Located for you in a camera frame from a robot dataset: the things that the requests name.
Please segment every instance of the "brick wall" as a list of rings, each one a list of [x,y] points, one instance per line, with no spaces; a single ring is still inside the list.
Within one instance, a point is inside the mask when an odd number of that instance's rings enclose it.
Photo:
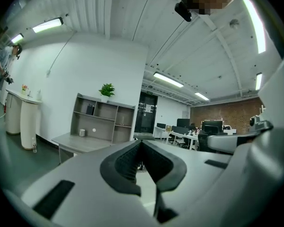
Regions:
[[[249,131],[249,121],[252,116],[259,115],[262,102],[259,97],[239,102],[192,107],[190,121],[200,127],[202,120],[217,120],[223,118],[224,124],[237,130],[237,134]]]

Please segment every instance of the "plastic bottle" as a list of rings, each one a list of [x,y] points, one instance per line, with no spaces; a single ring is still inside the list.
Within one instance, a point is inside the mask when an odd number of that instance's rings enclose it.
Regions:
[[[35,137],[33,137],[32,143],[33,143],[33,152],[37,153],[37,141]]]

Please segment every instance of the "fluorescent light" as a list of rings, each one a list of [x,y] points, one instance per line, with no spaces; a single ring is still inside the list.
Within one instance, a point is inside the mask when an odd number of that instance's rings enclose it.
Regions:
[[[23,39],[23,35],[20,33],[18,34],[15,38],[13,38],[11,41],[12,43],[17,43],[19,40],[22,40]]]
[[[171,84],[174,84],[177,87],[183,87],[184,86],[183,84],[181,84],[181,83],[179,83],[179,82],[177,82],[177,81],[175,81],[175,80],[173,80],[173,79],[171,79],[169,77],[166,77],[166,76],[164,76],[164,75],[162,75],[162,74],[160,74],[158,72],[156,72],[153,76],[156,77],[156,78],[162,79],[162,80],[164,80],[166,82],[169,82]]]
[[[266,51],[266,39],[263,23],[261,22],[252,2],[250,0],[243,0],[251,17],[258,46],[258,53]]]
[[[202,95],[200,93],[195,93],[195,95],[201,97],[202,99],[205,99],[205,100],[209,101],[209,98],[205,97],[204,95]]]
[[[261,73],[256,75],[256,87],[255,90],[259,90],[260,89],[260,84],[261,84],[261,78],[263,77],[263,75]]]
[[[63,24],[63,20],[62,20],[61,17],[54,18],[54,19],[49,20],[49,21],[47,21],[43,24],[40,24],[36,27],[33,27],[33,30],[34,30],[35,33],[38,33],[38,32],[43,31],[45,29],[61,26],[62,24]]]

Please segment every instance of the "white flower pot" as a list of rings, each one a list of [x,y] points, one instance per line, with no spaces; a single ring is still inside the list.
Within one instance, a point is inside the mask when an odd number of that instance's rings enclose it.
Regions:
[[[109,99],[108,96],[101,95],[101,102],[107,103],[108,99]]]

